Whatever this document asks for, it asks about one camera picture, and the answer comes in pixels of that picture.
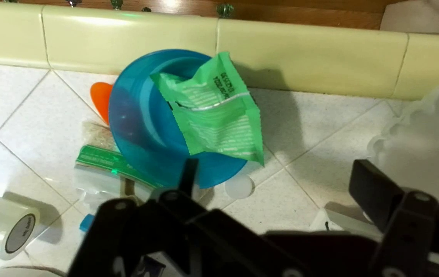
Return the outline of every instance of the green plastic bag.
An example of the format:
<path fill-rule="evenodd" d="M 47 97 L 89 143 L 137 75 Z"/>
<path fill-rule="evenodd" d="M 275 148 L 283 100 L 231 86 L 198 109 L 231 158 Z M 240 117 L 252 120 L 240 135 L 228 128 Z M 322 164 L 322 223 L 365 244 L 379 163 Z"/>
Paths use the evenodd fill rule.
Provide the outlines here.
<path fill-rule="evenodd" d="M 260 109 L 226 52 L 189 80 L 171 74 L 154 74 L 152 80 L 172 108 L 191 155 L 220 152 L 265 163 Z"/>

